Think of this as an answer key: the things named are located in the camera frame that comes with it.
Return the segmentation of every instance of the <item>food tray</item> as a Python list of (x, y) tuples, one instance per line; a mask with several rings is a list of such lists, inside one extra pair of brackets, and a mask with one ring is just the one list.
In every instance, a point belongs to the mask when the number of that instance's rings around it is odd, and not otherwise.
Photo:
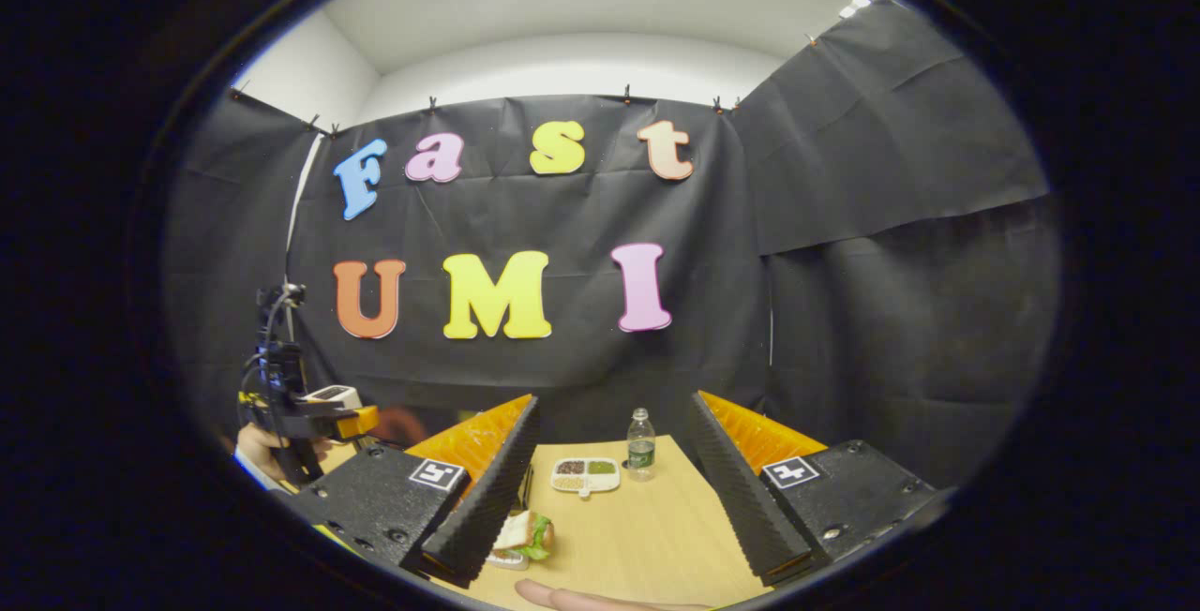
[[(598, 465), (607, 465), (604, 468), (607, 472), (598, 472)], [(559, 459), (551, 469), (550, 486), (558, 491), (578, 492), (580, 498), (594, 491), (612, 491), (620, 486), (620, 465), (602, 456)]]

